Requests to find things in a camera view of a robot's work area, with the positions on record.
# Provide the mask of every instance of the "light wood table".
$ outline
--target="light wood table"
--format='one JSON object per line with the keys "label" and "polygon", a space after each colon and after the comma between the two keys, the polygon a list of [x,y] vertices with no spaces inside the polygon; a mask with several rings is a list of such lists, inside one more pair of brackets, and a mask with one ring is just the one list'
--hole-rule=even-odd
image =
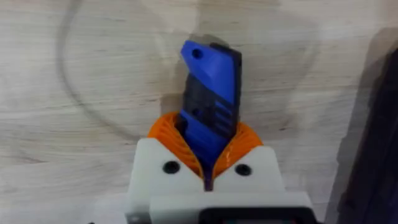
{"label": "light wood table", "polygon": [[0,223],[123,223],[136,142],[178,109],[179,50],[214,38],[243,53],[241,120],[275,149],[287,188],[333,223],[397,11],[396,0],[2,0]]}

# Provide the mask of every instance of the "blue 3d printed part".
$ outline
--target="blue 3d printed part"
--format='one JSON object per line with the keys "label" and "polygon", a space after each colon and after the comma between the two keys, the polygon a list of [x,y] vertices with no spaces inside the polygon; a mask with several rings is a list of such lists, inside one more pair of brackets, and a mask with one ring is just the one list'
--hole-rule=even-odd
{"label": "blue 3d printed part", "polygon": [[241,54],[219,44],[206,46],[190,40],[181,54],[189,75],[176,127],[201,162],[206,181],[236,133]]}

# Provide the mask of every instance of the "orange soft gripper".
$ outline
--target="orange soft gripper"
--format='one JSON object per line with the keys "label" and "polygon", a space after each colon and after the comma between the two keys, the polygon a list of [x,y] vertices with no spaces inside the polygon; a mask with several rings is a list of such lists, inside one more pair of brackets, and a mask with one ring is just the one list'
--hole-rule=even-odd
{"label": "orange soft gripper", "polygon": [[178,112],[171,112],[161,116],[151,127],[147,137],[156,138],[196,175],[203,178],[203,171],[197,157],[174,126],[177,115]]}
{"label": "orange soft gripper", "polygon": [[214,180],[256,146],[262,146],[259,136],[249,126],[239,122],[234,138],[232,138],[216,161],[212,179]]}

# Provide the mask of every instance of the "black screw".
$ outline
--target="black screw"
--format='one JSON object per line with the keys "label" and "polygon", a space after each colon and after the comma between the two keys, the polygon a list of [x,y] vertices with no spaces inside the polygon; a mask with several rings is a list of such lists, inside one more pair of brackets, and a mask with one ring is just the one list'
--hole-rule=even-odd
{"label": "black screw", "polygon": [[203,57],[203,52],[199,49],[193,49],[192,56],[196,59],[201,59]]}
{"label": "black screw", "polygon": [[163,171],[166,174],[175,174],[180,170],[180,164],[176,161],[168,161],[163,165]]}
{"label": "black screw", "polygon": [[246,164],[239,164],[235,167],[235,172],[242,176],[251,175],[251,168]]}

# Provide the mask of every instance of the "wood grain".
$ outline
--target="wood grain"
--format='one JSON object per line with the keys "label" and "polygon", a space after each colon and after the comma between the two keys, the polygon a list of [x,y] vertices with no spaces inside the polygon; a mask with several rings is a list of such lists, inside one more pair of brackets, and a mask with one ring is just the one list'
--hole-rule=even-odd
{"label": "wood grain", "polygon": [[97,117],[58,73],[71,2],[0,2],[0,223],[121,223],[136,140],[179,107],[183,42],[215,38],[243,53],[241,120],[334,223],[397,1],[84,0],[65,65]]}

